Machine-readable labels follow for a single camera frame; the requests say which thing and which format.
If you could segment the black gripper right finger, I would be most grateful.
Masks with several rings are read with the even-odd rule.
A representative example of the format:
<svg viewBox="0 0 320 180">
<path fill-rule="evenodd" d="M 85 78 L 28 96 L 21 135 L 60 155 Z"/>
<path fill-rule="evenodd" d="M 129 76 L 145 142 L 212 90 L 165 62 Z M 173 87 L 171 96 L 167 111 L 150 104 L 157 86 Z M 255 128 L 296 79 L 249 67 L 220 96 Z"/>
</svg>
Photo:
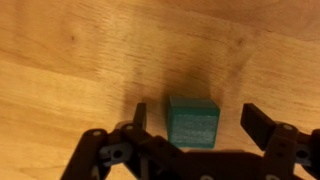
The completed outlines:
<svg viewBox="0 0 320 180">
<path fill-rule="evenodd" d="M 272 120 L 252 103 L 243 105 L 240 124 L 264 152 L 259 180 L 300 180 L 294 175 L 296 164 L 320 179 L 320 129 L 300 132 L 291 124 Z"/>
</svg>

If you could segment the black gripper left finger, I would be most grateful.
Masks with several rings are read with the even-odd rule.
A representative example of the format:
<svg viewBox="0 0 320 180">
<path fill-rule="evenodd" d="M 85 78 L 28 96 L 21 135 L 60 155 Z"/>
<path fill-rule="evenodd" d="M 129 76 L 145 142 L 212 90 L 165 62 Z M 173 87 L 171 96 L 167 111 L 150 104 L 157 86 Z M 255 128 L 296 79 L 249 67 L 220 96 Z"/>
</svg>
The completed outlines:
<svg viewBox="0 0 320 180">
<path fill-rule="evenodd" d="M 182 180 L 172 167 L 178 149 L 146 132 L 147 108 L 138 103 L 132 121 L 111 133 L 90 129 L 79 139 L 60 180 L 106 180 L 123 164 L 137 180 Z"/>
</svg>

